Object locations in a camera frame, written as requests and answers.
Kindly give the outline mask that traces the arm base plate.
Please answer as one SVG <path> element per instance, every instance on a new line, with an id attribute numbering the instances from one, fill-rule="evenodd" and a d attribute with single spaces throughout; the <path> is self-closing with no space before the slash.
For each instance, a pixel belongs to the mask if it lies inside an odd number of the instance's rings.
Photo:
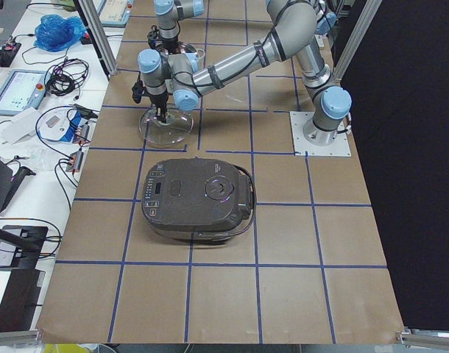
<path id="1" fill-rule="evenodd" d="M 314 112 L 290 111 L 294 154 L 299 157 L 350 157 L 346 126 L 341 121 L 336 130 L 326 132 L 314 125 Z"/>

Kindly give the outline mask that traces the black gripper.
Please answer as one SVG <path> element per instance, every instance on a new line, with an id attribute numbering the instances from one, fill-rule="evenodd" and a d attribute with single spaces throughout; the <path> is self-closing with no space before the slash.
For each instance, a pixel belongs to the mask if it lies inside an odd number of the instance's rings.
<path id="1" fill-rule="evenodd" d="M 167 122 L 167 118 L 169 116 L 167 110 L 167 101 L 169 99 L 168 92 L 163 91 L 161 94 L 158 95 L 150 93 L 149 99 L 151 103 L 155 106 L 157 120 L 160 121 L 161 123 Z"/>
<path id="2" fill-rule="evenodd" d="M 178 43 L 178 36 L 172 38 L 162 38 L 163 48 L 167 50 L 168 54 L 179 54 L 180 46 Z"/>

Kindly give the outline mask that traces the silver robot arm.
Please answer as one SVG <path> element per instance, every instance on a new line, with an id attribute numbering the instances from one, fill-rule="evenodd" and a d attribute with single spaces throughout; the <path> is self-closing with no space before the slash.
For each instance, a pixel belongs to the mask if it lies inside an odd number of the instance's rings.
<path id="1" fill-rule="evenodd" d="M 155 1 L 154 8 L 159 27 L 150 33 L 149 48 L 138 55 L 139 73 L 132 87 L 134 102 L 147 97 L 152 103 L 139 121 L 147 143 L 168 146 L 184 140 L 193 127 L 190 112 L 200 98 L 293 57 L 303 71 L 302 80 L 315 108 L 304 124 L 303 136 L 316 146 L 335 141 L 352 99 L 336 84 L 319 51 L 316 36 L 328 33 L 336 22 L 325 1 L 267 1 L 272 28 L 266 36 L 204 68 L 195 51 L 180 50 L 178 40 L 180 21 L 203 14 L 203 2 Z"/>
<path id="2" fill-rule="evenodd" d="M 154 11 L 158 25 L 151 26 L 147 35 L 149 47 L 167 54 L 179 54 L 180 21 L 202 15 L 205 8 L 201 0 L 156 0 Z"/>

